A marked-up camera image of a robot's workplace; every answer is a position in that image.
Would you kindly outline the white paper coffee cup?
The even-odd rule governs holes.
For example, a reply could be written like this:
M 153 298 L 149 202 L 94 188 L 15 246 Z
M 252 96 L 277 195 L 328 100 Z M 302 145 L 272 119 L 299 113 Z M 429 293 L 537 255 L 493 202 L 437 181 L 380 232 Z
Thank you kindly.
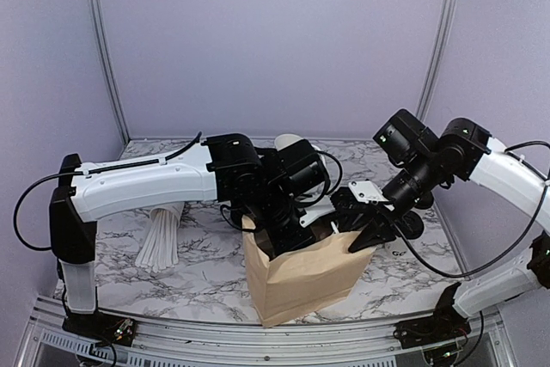
M 409 250 L 408 246 L 404 243 L 404 241 L 399 238 L 392 242 L 387 242 L 384 246 L 388 256 L 394 258 L 394 259 L 413 259 L 414 256 Z

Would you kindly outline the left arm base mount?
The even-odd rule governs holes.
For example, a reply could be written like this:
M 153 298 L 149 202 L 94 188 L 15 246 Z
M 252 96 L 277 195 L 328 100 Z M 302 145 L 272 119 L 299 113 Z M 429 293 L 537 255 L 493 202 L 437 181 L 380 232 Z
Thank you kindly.
M 120 345 L 130 347 L 133 343 L 137 322 L 129 317 L 95 311 L 92 315 L 69 313 L 62 325 L 65 332 L 95 339 L 102 346 Z

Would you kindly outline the brown paper bag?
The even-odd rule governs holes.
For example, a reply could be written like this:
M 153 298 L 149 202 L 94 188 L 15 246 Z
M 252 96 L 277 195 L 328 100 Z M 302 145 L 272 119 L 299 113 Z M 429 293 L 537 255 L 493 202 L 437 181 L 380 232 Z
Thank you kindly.
M 350 253 L 357 231 L 336 233 L 325 217 L 314 222 L 317 242 L 271 258 L 266 232 L 253 234 L 254 221 L 241 223 L 247 287 L 263 327 L 275 327 L 346 299 L 376 248 Z

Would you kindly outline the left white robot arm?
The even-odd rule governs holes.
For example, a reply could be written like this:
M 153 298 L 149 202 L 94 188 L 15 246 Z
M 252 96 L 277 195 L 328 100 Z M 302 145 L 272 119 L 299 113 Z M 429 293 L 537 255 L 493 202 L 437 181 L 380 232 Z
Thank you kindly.
M 311 201 L 299 198 L 331 185 L 320 153 L 306 139 L 281 149 L 257 148 L 240 133 L 196 137 L 184 148 L 127 162 L 83 163 L 66 156 L 49 204 L 51 246 L 64 276 L 66 305 L 91 337 L 108 330 L 97 309 L 95 237 L 99 220 L 144 207 L 186 201 L 228 202 L 266 231 L 274 253 L 315 238 L 303 220 Z

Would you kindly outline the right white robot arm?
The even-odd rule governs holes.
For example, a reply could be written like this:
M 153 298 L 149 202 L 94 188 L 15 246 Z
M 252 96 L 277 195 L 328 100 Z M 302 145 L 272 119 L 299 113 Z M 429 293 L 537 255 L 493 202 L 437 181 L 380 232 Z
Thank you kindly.
M 330 198 L 336 213 L 357 223 L 361 232 L 348 248 L 364 248 L 403 237 L 404 216 L 435 187 L 456 179 L 472 181 L 513 204 L 539 224 L 542 232 L 516 258 L 496 260 L 454 275 L 440 296 L 425 331 L 444 339 L 481 310 L 549 286 L 549 176 L 516 155 L 487 129 L 470 119 L 451 120 L 437 136 L 406 109 L 398 110 L 375 134 L 375 142 L 400 172 L 384 187 L 353 181 Z

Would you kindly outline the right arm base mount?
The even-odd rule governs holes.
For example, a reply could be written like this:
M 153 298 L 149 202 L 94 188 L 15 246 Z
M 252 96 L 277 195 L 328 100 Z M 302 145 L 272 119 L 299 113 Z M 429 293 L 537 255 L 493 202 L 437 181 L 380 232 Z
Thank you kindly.
M 448 286 L 439 297 L 431 315 L 400 321 L 394 325 L 393 336 L 403 349 L 436 344 L 471 333 L 468 316 L 454 309 L 454 295 L 460 282 Z

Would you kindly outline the black plastic cup lid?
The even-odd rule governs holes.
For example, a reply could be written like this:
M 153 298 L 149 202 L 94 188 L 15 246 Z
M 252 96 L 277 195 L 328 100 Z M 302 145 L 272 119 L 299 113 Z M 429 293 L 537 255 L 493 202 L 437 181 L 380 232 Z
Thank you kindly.
M 409 211 L 399 218 L 396 225 L 408 240 L 420 238 L 425 230 L 421 216 L 414 211 Z

